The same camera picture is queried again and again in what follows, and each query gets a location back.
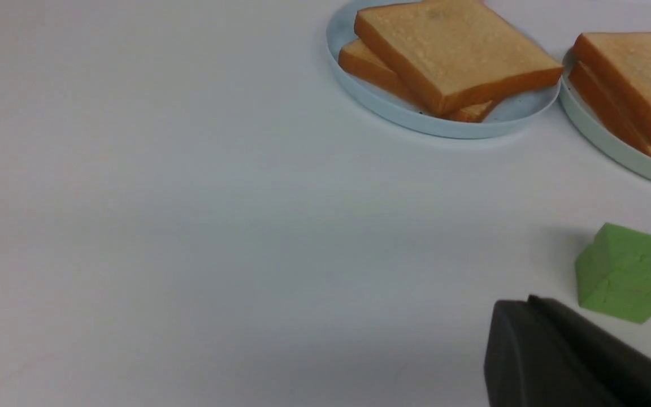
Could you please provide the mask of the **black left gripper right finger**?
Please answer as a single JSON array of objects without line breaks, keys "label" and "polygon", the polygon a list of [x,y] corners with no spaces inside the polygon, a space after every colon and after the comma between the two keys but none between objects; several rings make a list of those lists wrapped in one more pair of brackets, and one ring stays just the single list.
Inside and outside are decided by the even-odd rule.
[{"label": "black left gripper right finger", "polygon": [[625,406],[651,406],[651,358],[553,298],[530,295],[576,359]]}]

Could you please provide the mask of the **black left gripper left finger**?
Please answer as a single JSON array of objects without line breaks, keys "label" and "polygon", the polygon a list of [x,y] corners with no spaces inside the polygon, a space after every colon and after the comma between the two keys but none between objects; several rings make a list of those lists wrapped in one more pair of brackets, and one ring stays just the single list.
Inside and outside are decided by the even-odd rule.
[{"label": "black left gripper left finger", "polygon": [[493,306],[484,362],[491,406],[624,406],[527,302]]}]

